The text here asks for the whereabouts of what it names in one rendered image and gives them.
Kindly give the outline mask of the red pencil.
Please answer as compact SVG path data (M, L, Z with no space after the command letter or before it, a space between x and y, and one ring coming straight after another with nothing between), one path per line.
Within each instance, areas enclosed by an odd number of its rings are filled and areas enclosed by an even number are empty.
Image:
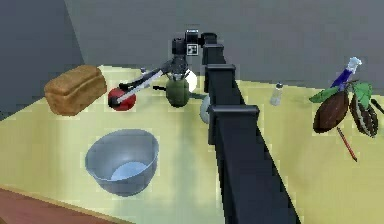
M341 139L342 139L342 141L343 141L345 147L347 148L349 155L351 156L351 158L352 158L355 162L358 162L358 159L357 159L357 157L356 157L356 155L355 155L353 149L351 148L350 144L348 143L348 141L347 141L347 139L346 139L344 133L342 132L341 128L336 127L336 129L337 129L337 132L338 132L339 136L341 137Z

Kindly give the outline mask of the brown bread loaf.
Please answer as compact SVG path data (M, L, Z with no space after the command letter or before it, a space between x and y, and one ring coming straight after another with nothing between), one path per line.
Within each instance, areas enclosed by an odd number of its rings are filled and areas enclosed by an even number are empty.
M44 87L51 111L57 115L75 116L107 91L101 70L81 65L50 80Z

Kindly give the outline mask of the black stick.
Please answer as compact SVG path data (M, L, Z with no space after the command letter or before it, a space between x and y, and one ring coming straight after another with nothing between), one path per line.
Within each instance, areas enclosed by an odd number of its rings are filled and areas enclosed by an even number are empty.
M381 105L378 103L376 99L371 99L371 104L374 105L382 114L384 114L384 109L381 107Z

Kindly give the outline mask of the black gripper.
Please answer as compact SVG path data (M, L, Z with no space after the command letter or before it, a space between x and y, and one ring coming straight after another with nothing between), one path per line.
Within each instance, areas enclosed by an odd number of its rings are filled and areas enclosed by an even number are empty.
M186 59L186 43L184 38L174 38L172 40L172 61L165 62L159 68L144 72L139 78L129 83L120 83L119 88L124 94L117 97L114 102L120 104L125 99L136 94L141 89L151 84L158 77L168 73L171 70L173 80L181 80L185 78L188 69Z

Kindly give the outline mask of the grey round plate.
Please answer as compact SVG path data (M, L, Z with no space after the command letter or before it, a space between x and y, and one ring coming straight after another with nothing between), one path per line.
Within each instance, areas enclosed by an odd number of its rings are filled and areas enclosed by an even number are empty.
M210 120L210 115L208 112L209 106L210 106L210 96L207 95L202 100L202 103L200 106L200 118L205 124L208 124Z

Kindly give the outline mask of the grey blue bowl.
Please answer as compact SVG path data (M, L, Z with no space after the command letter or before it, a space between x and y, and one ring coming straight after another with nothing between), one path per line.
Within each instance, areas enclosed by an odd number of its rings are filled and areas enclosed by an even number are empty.
M156 137L142 129L120 129L97 140L85 156L85 168L101 188L128 197L143 191L158 161Z

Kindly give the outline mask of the blue spray bottle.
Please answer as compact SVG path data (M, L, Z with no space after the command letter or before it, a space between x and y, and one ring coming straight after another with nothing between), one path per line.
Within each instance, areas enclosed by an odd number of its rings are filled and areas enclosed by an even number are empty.
M357 68L362 64L362 61L357 57L352 57L341 74L334 80L331 87L340 86L345 83L352 74L356 73Z

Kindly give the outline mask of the clear salt shaker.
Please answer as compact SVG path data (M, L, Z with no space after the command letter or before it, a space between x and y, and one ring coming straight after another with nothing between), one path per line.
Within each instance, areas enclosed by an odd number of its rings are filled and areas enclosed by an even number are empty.
M273 106L278 106L281 102L282 97L282 90L283 90L283 84L278 82L275 85L275 88L272 92L271 98L270 98L270 104Z

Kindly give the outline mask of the brown green leafy plant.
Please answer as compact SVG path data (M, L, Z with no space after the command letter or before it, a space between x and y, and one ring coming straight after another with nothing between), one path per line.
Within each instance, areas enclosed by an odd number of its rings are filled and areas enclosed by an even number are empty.
M377 113L370 105L372 85L367 82L349 81L324 89L309 98L320 103L316 111L313 130L325 133L338 126L350 112L359 132L371 138L378 133Z

